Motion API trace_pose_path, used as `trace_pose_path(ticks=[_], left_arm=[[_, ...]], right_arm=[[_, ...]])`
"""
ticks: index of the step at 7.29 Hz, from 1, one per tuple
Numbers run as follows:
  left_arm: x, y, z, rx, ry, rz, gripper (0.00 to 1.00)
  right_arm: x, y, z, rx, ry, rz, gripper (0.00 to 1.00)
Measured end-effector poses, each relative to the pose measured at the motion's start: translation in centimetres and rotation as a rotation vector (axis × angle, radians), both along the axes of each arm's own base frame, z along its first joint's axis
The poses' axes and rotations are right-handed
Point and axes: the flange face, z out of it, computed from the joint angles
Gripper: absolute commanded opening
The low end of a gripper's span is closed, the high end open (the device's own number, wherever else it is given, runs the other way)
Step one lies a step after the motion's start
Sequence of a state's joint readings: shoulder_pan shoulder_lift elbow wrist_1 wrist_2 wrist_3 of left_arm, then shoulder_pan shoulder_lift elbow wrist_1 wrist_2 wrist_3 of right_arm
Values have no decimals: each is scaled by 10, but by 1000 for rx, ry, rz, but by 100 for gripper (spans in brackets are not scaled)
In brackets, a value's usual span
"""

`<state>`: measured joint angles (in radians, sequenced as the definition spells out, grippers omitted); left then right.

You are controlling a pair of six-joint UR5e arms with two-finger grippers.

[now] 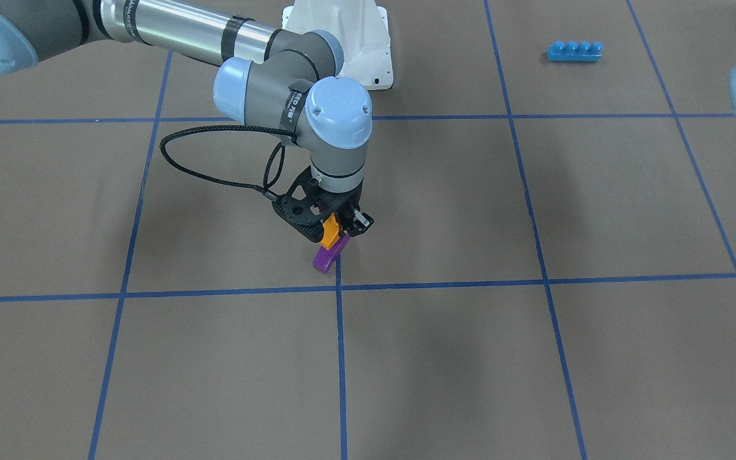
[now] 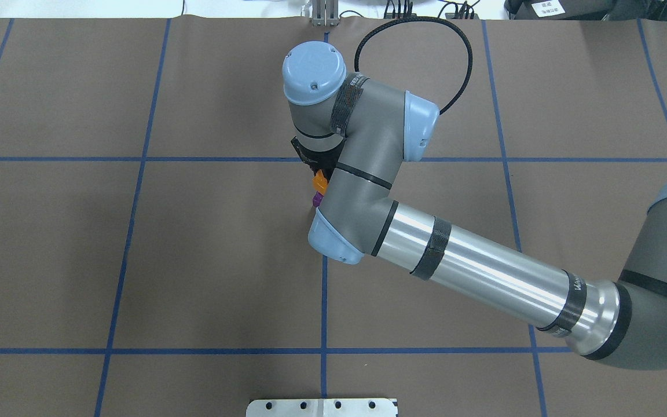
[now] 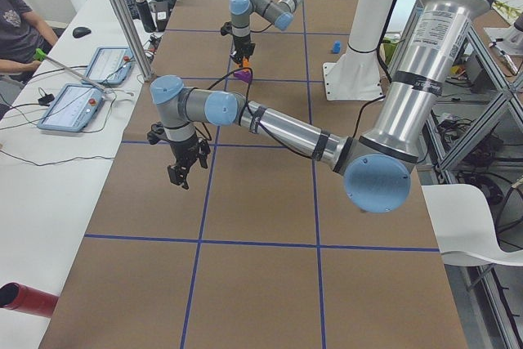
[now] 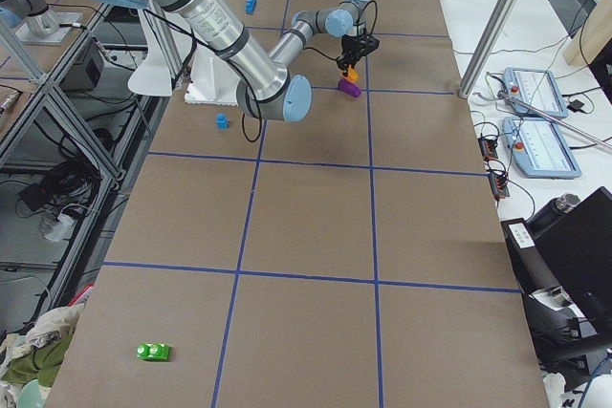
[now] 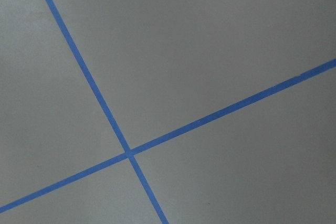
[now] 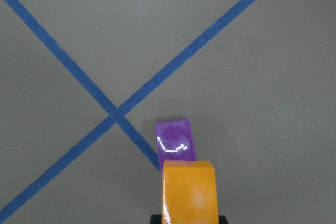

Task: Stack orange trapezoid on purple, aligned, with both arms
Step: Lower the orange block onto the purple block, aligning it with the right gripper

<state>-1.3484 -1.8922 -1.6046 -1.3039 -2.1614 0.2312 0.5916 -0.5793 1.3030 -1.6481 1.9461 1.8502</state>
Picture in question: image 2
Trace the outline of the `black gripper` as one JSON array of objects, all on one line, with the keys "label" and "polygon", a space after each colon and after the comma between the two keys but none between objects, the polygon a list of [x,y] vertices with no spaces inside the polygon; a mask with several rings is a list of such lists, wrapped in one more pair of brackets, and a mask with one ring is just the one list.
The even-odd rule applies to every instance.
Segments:
[{"label": "black gripper", "polygon": [[337,146],[326,151],[314,151],[306,148],[299,142],[297,136],[293,137],[291,145],[302,163],[309,166],[313,174],[317,174],[319,171],[323,174],[333,174],[345,145],[345,140],[340,141]]}]

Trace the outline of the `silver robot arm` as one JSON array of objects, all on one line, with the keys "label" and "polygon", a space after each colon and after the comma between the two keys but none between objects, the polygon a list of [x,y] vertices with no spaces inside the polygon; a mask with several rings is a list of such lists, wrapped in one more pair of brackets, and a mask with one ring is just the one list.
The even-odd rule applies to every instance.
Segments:
[{"label": "silver robot arm", "polygon": [[402,163],[423,157],[432,102],[347,70],[333,45],[294,47],[281,66],[305,164],[330,174],[308,242],[355,265],[367,254],[564,340],[590,361],[667,370],[667,183],[617,280],[584,280],[390,198]]}]

